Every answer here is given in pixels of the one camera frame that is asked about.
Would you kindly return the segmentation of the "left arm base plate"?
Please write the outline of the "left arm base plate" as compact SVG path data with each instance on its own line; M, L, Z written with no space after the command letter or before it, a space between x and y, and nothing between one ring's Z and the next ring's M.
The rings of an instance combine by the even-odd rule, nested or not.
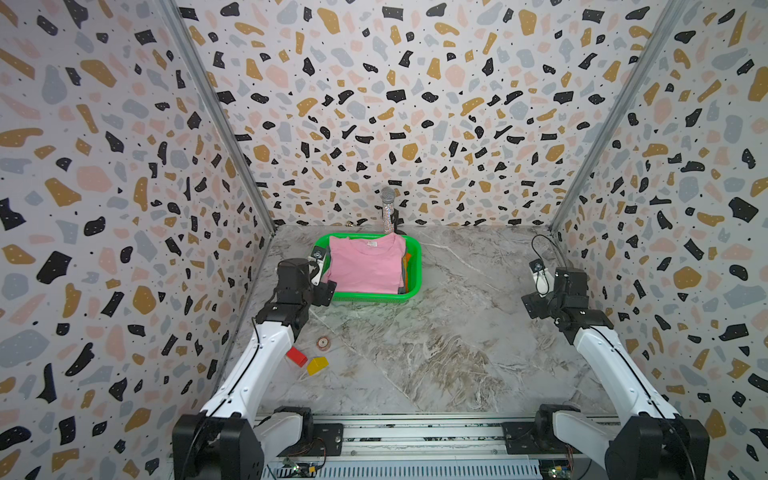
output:
M342 423L314 424L311 433L303 433L299 442L280 453L281 457L338 457L342 453L344 425Z

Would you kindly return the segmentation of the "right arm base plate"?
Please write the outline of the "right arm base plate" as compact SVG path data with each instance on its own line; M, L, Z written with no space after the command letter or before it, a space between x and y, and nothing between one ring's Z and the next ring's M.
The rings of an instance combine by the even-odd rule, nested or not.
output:
M503 422L501 428L508 455L565 455L568 452L560 440L538 440L534 422Z

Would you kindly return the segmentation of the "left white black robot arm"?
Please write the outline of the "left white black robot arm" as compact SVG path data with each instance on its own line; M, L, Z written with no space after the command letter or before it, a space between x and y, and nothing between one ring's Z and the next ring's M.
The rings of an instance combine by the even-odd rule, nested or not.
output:
M324 283L325 258L285 259L276 268L272 296L252 318L250 341L228 377L196 414L179 418L172 431L176 479L259 479L268 462L289 448L310 445L310 409L281 407L257 418L261 400L314 306L335 293Z

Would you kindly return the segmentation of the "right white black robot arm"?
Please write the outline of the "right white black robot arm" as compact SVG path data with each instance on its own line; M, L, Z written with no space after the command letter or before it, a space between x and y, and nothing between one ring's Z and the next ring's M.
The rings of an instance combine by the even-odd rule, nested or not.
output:
M535 291L521 300L532 319L552 319L568 344L587 361L619 418L615 426L578 408L543 404L532 438L542 450L569 445L611 479L702 479L709 436L698 420L684 418L655 389L621 345L607 315L589 306L587 274L529 264Z

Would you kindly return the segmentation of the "yellow t-shirt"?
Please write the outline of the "yellow t-shirt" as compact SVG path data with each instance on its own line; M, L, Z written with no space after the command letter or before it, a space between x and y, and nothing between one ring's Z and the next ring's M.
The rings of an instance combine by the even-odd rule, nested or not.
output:
M399 294L406 294L409 291L409 264L412 255L406 252L402 257L402 286L399 288Z

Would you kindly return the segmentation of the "pink t-shirt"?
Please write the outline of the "pink t-shirt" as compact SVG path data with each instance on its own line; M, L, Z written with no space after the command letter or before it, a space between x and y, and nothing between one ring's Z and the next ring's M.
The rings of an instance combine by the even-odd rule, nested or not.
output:
M405 287L406 241L395 233L374 239L331 237L329 253L324 279L336 283L337 293L395 295Z

